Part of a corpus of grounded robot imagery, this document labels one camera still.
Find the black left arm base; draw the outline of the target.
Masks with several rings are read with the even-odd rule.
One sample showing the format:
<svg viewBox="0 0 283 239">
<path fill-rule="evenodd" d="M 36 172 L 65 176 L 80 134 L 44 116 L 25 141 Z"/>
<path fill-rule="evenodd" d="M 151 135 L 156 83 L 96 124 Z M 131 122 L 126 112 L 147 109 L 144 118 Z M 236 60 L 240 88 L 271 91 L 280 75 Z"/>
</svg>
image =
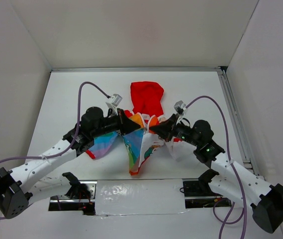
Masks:
<svg viewBox="0 0 283 239">
<path fill-rule="evenodd" d="M 66 194 L 52 196 L 48 211 L 81 211 L 83 215 L 95 215 L 97 181 L 79 180 L 74 174 L 62 174 L 70 183 Z"/>
</svg>

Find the rainbow white red kids jacket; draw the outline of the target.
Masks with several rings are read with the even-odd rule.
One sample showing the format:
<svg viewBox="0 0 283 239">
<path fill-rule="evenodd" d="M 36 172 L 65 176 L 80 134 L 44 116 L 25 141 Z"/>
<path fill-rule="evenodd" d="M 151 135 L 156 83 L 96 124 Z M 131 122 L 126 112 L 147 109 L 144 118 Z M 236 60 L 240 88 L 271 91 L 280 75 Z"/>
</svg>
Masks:
<svg viewBox="0 0 283 239">
<path fill-rule="evenodd" d="M 139 130 L 122 137 L 128 152 L 131 176 L 137 175 L 146 160 L 163 146 L 175 160 L 191 155 L 195 149 L 193 145 L 176 137 L 166 142 L 150 130 L 151 126 L 166 120 L 161 105 L 163 95 L 164 89 L 156 82 L 133 82 L 130 85 L 133 109 L 124 112 L 129 119 L 141 126 Z"/>
</svg>

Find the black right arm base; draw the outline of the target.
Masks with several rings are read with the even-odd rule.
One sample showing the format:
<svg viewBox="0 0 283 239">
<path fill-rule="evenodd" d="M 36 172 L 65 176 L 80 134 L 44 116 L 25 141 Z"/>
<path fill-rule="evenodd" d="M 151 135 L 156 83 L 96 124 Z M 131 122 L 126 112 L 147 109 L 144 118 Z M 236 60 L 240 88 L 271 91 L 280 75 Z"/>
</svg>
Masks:
<svg viewBox="0 0 283 239">
<path fill-rule="evenodd" d="M 186 209 L 232 206 L 227 198 L 223 198 L 222 195 L 212 192 L 209 187 L 208 183 L 217 175 L 217 172 L 208 169 L 197 179 L 183 180 L 183 186 L 180 188 L 180 192 L 185 197 Z"/>
</svg>

